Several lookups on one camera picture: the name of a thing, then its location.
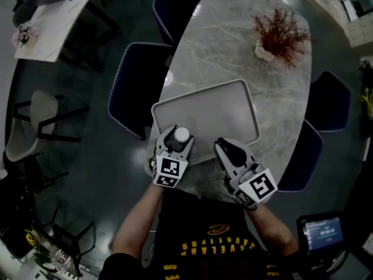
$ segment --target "plastic tray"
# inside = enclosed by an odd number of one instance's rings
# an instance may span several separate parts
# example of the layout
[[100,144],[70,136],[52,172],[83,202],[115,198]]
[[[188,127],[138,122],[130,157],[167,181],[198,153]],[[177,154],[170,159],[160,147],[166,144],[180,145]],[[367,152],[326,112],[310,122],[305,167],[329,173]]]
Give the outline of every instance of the plastic tray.
[[261,137],[246,82],[232,80],[153,105],[158,134],[177,124],[187,127],[195,138],[189,165],[215,158],[214,142],[228,137],[252,144]]

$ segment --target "dry coral plant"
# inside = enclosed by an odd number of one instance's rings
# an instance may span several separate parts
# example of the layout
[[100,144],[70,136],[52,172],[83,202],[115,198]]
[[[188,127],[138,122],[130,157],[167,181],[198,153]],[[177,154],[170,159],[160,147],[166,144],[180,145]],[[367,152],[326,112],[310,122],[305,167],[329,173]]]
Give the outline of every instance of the dry coral plant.
[[276,8],[273,16],[254,17],[255,30],[263,48],[282,60],[289,68],[304,54],[302,43],[310,40],[309,32],[298,27],[295,12]]

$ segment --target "screen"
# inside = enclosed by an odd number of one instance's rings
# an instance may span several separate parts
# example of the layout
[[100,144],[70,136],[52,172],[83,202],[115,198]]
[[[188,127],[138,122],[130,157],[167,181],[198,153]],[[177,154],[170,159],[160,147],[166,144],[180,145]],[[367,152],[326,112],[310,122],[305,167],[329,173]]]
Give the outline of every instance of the screen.
[[305,224],[305,235],[310,251],[343,241],[342,227],[339,218],[307,222]]

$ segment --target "vase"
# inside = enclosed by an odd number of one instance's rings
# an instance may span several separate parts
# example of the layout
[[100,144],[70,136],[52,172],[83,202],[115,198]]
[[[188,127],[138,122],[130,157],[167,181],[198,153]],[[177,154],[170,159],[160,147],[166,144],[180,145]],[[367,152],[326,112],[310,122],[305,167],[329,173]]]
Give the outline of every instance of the vase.
[[255,51],[254,51],[254,54],[260,58],[260,59],[263,59],[267,62],[271,62],[274,60],[275,56],[271,53],[271,52],[268,52],[266,51],[263,46],[262,46],[262,43],[260,40],[257,40],[256,43],[255,43]]

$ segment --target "pink flowers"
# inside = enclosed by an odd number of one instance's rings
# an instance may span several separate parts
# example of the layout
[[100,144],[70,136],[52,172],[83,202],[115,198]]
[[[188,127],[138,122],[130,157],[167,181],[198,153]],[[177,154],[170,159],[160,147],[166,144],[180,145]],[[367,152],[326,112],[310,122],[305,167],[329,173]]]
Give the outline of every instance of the pink flowers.
[[12,43],[15,48],[18,48],[19,43],[22,43],[21,46],[26,44],[29,39],[35,38],[38,36],[38,31],[36,25],[32,21],[28,21],[19,25],[16,32],[13,34]]

